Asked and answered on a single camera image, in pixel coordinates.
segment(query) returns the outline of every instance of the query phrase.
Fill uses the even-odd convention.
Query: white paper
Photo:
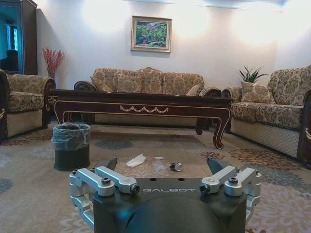
[[[146,160],[146,157],[144,156],[144,154],[140,154],[136,156],[134,159],[128,161],[126,165],[129,167],[136,167],[139,164],[142,164],[143,162],[145,162],[145,160]]]

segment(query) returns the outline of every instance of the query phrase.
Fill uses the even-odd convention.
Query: red decorative branches
[[[47,64],[48,74],[51,78],[55,78],[55,72],[65,59],[65,53],[61,50],[51,50],[49,48],[42,49],[45,63]]]

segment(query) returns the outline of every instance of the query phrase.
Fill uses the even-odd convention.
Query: landscape painting
[[[171,33],[171,19],[133,16],[131,50],[171,52]]]

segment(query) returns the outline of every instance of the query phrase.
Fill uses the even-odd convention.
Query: potted plant
[[[238,74],[242,77],[243,82],[255,83],[261,76],[268,75],[268,74],[259,74],[262,68],[263,67],[259,67],[252,72],[253,68],[249,69],[248,67],[244,67],[245,71],[239,70]]]

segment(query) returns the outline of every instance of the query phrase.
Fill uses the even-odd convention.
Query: sofa
[[[6,74],[0,69],[0,143],[51,121],[49,94],[55,81],[37,75]]]
[[[196,96],[220,97],[221,90],[215,87],[204,87],[203,77],[199,74],[162,72],[151,67],[137,71],[98,68],[90,81],[80,81],[75,90],[130,92],[165,95],[186,95],[197,86]],[[187,126],[196,124],[195,118],[165,116],[126,116],[111,114],[83,114],[86,123],[133,124],[160,126]]]
[[[241,87],[223,90],[223,97],[234,99],[229,130],[310,163],[306,128],[311,120],[311,66],[274,71],[267,90],[273,103],[262,103],[268,96],[262,102],[252,102],[251,95],[245,99],[248,90]]]

